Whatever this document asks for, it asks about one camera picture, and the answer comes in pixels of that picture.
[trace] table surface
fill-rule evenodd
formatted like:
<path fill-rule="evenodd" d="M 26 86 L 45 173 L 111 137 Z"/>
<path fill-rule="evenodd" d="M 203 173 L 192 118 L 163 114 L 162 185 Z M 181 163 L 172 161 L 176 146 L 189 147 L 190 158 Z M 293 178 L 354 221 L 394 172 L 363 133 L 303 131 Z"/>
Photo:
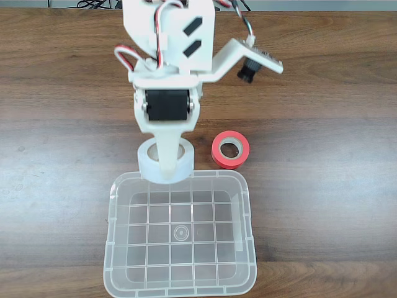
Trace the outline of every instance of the table surface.
<path fill-rule="evenodd" d="M 206 84 L 196 169 L 243 133 L 258 276 L 245 297 L 397 297 L 397 13 L 249 13 L 285 65 Z M 110 186 L 149 138 L 120 11 L 0 10 L 0 296 L 108 297 Z M 215 51 L 244 37 L 216 15 Z"/>

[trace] grid pattern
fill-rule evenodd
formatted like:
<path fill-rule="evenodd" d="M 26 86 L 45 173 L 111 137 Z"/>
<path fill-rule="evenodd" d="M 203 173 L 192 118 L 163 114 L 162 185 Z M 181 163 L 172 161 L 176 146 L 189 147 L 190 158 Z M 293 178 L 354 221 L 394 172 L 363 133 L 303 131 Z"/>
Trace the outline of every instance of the grid pattern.
<path fill-rule="evenodd" d="M 238 264 L 247 264 L 246 250 L 243 257 L 236 254 L 225 191 L 214 191 L 212 182 L 207 191 L 194 191 L 191 184 L 183 191 L 151 185 L 117 209 L 115 250 L 126 257 L 113 266 L 125 268 L 130 281 L 157 289 L 219 286 Z"/>

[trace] white robotic arm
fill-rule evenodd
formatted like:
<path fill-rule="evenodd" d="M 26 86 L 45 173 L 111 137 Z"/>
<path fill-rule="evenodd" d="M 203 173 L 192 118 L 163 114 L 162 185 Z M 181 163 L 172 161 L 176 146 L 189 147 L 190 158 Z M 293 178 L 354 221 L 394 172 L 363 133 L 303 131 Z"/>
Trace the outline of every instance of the white robotic arm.
<path fill-rule="evenodd" d="M 241 15 L 236 0 L 230 5 L 249 28 L 246 41 L 231 39 L 213 57 L 215 8 L 212 0 L 123 2 L 124 26 L 134 42 L 150 57 L 142 59 L 133 49 L 116 46 L 117 58 L 127 67 L 135 88 L 135 118 L 142 132 L 156 139 L 159 167 L 165 180 L 176 171 L 179 140 L 193 131 L 200 114 L 202 84 L 221 79 L 246 57 L 238 76 L 251 82 L 261 66 L 282 73 L 281 61 L 254 47 L 255 36 Z M 138 59 L 133 67 L 123 54 Z"/>

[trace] white plastic part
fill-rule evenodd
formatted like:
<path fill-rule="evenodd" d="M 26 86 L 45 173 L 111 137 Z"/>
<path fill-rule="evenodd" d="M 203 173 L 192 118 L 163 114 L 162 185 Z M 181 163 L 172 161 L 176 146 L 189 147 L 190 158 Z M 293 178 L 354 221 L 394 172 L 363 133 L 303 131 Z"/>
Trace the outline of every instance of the white plastic part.
<path fill-rule="evenodd" d="M 197 76 L 203 82 L 217 82 L 240 60 L 242 57 L 250 58 L 262 66 L 282 73 L 283 63 L 265 55 L 255 48 L 251 48 L 246 43 L 232 38 L 213 58 L 212 71 L 198 72 Z"/>
<path fill-rule="evenodd" d="M 124 27 L 134 42 L 149 56 L 156 56 L 153 16 L 161 2 L 149 3 L 142 0 L 123 2 Z M 202 23 L 190 35 L 184 32 L 196 18 Z M 164 61 L 170 65 L 189 70 L 211 70 L 213 56 L 213 32 L 215 27 L 215 8 L 212 0 L 189 0 L 188 7 L 179 9 L 169 6 L 161 18 L 162 33 L 167 34 L 167 49 L 162 51 Z M 201 40 L 200 48 L 186 57 L 184 51 L 196 40 Z"/>
<path fill-rule="evenodd" d="M 161 146 L 163 142 L 167 142 L 167 137 L 169 136 L 166 135 L 162 138 L 161 135 L 157 139 L 151 138 L 143 142 L 138 149 L 139 171 L 142 177 L 150 182 L 157 184 L 178 183 L 189 177 L 193 172 L 194 148 L 184 138 L 179 138 L 176 142 L 171 142 L 171 145 L 177 143 L 175 150 L 177 152 L 177 162 L 173 173 L 168 176 L 164 175 L 164 172 L 161 172 L 159 157 L 160 154 L 167 153 L 167 151 L 158 151 L 157 146 Z"/>
<path fill-rule="evenodd" d="M 175 89 L 177 81 L 170 81 L 165 89 Z M 149 121 L 145 111 L 145 90 L 137 89 L 134 100 L 135 119 L 143 133 L 152 133 L 156 139 L 159 154 L 159 169 L 164 179 L 171 179 L 177 169 L 177 151 L 179 140 L 183 132 L 193 131 L 200 115 L 200 92 L 201 84 L 195 89 L 189 89 L 192 107 L 186 121 Z"/>
<path fill-rule="evenodd" d="M 104 284 L 114 297 L 233 296 L 255 283 L 249 191 L 235 171 L 171 185 L 122 174 L 108 222 Z"/>
<path fill-rule="evenodd" d="M 157 70 L 156 62 L 149 58 L 138 60 L 135 70 L 128 72 L 128 80 L 136 89 L 134 95 L 135 119 L 143 133 L 152 133 L 159 151 L 159 169 L 164 179 L 176 173 L 177 149 L 183 132 L 195 128 L 200 114 L 202 85 L 220 80 L 243 57 L 250 58 L 264 67 L 282 73 L 283 64 L 252 47 L 255 36 L 244 41 L 231 39 L 216 55 L 213 53 L 215 9 L 212 0 L 189 0 L 188 7 L 165 7 L 161 15 L 160 39 L 167 37 L 167 50 L 162 51 L 164 67 Z M 161 2 L 141 0 L 123 4 L 124 26 L 135 43 L 150 56 L 156 56 L 154 36 L 154 12 Z M 201 24 L 190 34 L 186 28 L 194 21 Z M 191 56 L 185 55 L 187 47 L 195 41 L 201 46 Z M 149 121 L 146 112 L 145 91 L 149 89 L 189 90 L 190 112 L 185 121 Z"/>

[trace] plastic container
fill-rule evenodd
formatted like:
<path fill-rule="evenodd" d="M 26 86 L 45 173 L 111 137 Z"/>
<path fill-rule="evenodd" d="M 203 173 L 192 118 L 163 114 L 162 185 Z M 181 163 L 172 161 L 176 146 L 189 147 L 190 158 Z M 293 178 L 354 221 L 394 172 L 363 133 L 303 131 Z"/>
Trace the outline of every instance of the plastic container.
<path fill-rule="evenodd" d="M 256 280 L 251 210 L 235 171 L 194 171 L 176 184 L 139 172 L 110 192 L 104 283 L 114 297 L 231 296 Z"/>

